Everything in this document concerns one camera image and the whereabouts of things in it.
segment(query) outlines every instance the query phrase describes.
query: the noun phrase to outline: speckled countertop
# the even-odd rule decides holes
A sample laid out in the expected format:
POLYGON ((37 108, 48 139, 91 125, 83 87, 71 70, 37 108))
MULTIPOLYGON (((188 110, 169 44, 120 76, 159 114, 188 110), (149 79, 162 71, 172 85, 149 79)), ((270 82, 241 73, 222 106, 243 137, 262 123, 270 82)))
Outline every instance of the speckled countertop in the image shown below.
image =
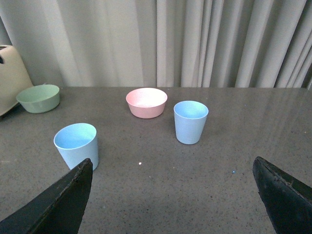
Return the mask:
POLYGON ((164 113, 139 119, 125 101, 133 89, 62 88, 50 112, 18 106, 6 114, 0 220, 69 171, 53 137, 77 122, 96 127, 99 145, 80 234, 274 233, 252 174, 257 156, 312 186, 308 90, 161 88, 168 95, 164 113), (182 100, 209 108, 195 145, 175 136, 173 106, 182 100))

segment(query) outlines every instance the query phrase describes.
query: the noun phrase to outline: light blue plastic cup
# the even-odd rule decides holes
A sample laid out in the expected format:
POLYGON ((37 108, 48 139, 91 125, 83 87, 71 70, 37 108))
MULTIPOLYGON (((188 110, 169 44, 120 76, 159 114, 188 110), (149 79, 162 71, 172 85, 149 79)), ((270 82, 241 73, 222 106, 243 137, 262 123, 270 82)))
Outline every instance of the light blue plastic cup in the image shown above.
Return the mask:
POLYGON ((209 110, 197 101, 182 101, 174 106, 175 134, 178 141, 191 145, 199 141, 209 110))
POLYGON ((54 137, 54 144, 69 169, 73 169, 86 158, 98 166, 97 130, 88 123, 75 123, 62 128, 54 137))

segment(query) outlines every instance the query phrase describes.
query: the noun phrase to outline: green bowl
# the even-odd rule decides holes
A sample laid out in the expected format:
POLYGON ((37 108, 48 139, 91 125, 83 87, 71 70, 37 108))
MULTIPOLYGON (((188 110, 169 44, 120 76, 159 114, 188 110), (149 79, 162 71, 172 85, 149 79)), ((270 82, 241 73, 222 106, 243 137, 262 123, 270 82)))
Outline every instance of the green bowl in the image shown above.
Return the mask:
POLYGON ((34 86, 21 91, 16 100, 30 113, 47 112, 59 104, 59 88, 52 84, 34 86))

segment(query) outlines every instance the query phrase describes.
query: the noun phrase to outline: curtain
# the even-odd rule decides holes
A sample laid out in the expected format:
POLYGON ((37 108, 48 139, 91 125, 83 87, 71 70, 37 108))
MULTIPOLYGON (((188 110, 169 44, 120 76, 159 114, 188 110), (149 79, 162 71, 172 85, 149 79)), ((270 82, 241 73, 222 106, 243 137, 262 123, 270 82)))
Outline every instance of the curtain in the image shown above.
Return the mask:
POLYGON ((0 0, 34 85, 311 87, 310 0, 0 0))

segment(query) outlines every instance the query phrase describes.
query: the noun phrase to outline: gray countertop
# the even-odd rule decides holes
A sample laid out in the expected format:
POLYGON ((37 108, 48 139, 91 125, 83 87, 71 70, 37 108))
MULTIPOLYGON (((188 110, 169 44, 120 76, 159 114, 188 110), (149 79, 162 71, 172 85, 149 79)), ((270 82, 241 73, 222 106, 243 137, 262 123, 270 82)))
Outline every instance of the gray countertop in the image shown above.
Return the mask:
POLYGON ((274 233, 252 173, 257 156, 312 186, 308 90, 160 88, 168 95, 164 113, 139 119, 125 101, 133 89, 62 88, 50 112, 18 106, 6 114, 0 220, 69 171, 53 138, 78 122, 96 127, 99 146, 81 234, 274 233), (195 145, 175 136, 173 106, 182 100, 209 108, 195 145))

